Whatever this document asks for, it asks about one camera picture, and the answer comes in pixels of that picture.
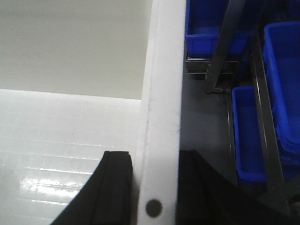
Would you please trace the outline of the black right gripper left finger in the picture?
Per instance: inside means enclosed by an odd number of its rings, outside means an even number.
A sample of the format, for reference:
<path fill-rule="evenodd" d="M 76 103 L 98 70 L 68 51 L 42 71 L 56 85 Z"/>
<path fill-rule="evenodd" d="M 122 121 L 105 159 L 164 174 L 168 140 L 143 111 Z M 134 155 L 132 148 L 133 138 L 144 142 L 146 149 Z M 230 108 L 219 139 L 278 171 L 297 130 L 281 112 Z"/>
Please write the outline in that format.
<path fill-rule="evenodd" d="M 128 225 L 133 167 L 126 151 L 106 151 L 83 188 L 54 225 Z"/>

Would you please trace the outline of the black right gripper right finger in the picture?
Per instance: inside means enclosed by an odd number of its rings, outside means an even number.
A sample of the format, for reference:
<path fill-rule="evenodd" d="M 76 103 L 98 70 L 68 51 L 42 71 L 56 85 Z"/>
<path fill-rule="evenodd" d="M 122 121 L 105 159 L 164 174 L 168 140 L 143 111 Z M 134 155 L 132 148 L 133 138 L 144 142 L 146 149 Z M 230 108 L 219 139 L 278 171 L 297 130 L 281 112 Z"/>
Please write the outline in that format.
<path fill-rule="evenodd" d="M 182 150 L 176 209 L 178 225 L 289 225 L 291 219 L 241 191 L 197 151 Z"/>

